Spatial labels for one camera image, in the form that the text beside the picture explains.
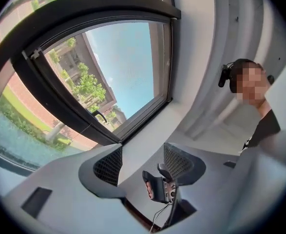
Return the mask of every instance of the grass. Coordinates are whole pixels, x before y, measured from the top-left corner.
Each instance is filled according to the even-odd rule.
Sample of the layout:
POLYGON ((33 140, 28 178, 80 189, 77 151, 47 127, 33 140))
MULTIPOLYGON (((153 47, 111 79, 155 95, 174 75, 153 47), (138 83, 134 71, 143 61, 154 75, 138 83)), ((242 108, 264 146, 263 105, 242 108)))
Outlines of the grass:
MULTIPOLYGON (((24 104, 20 102, 20 100, 17 98, 17 96, 12 92, 12 90, 6 86, 3 91, 4 97, 12 104, 12 106, 30 123, 32 123, 34 126, 39 128, 41 131, 48 131, 50 132, 52 130, 51 127, 46 125, 44 122, 42 122, 38 117, 36 117, 28 108, 25 107, 24 104)), ((70 139, 68 139, 65 136, 58 135, 57 139, 61 141, 64 144, 68 144, 70 142, 70 139)))

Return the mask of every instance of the vent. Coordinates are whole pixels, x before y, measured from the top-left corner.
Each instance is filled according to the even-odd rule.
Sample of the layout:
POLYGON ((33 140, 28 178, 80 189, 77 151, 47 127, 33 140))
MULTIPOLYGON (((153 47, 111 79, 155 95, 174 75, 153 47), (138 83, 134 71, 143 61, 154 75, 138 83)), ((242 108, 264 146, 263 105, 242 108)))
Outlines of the vent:
POLYGON ((177 179, 192 169, 192 162, 172 150, 168 146, 164 146, 164 163, 173 179, 177 179))
POLYGON ((99 179, 117 186, 121 167, 122 149, 119 148, 96 162, 93 167, 93 171, 99 179))

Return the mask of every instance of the blue sky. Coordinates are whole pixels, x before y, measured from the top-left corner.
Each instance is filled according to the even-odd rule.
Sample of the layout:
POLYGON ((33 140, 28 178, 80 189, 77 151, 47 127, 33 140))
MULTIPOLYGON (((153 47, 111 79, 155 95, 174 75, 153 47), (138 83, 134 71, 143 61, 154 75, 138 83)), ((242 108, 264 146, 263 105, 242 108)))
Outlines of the blue sky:
POLYGON ((153 98, 153 63, 146 22, 118 23, 86 32, 99 66, 126 118, 153 98))

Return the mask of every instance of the black vent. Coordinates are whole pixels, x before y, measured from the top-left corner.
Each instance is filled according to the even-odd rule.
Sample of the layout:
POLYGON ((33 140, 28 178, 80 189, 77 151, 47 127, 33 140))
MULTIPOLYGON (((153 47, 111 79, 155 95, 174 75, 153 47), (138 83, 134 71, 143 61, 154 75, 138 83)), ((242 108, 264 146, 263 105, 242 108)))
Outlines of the black vent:
POLYGON ((117 186, 121 167, 122 149, 119 148, 96 162, 93 171, 99 179, 117 186))
POLYGON ((164 146, 164 163, 173 179, 177 179, 192 169, 192 162, 172 150, 168 146, 164 146))

